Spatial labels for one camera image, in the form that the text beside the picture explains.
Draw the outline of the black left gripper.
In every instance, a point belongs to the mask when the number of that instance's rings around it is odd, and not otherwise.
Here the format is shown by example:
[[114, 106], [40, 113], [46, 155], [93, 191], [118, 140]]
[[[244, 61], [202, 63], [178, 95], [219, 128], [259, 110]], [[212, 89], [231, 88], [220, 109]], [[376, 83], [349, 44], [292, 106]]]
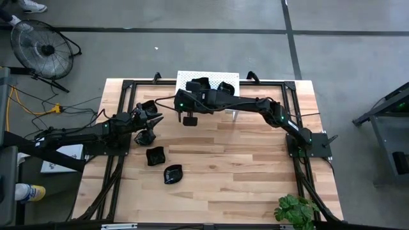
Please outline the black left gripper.
[[129, 130], [131, 132], [136, 132], [146, 128], [146, 122], [148, 121], [148, 129], [153, 130], [153, 128], [159, 124], [164, 118], [161, 117], [162, 113], [152, 113], [146, 112], [143, 109], [141, 103], [137, 103], [135, 109], [130, 113]]

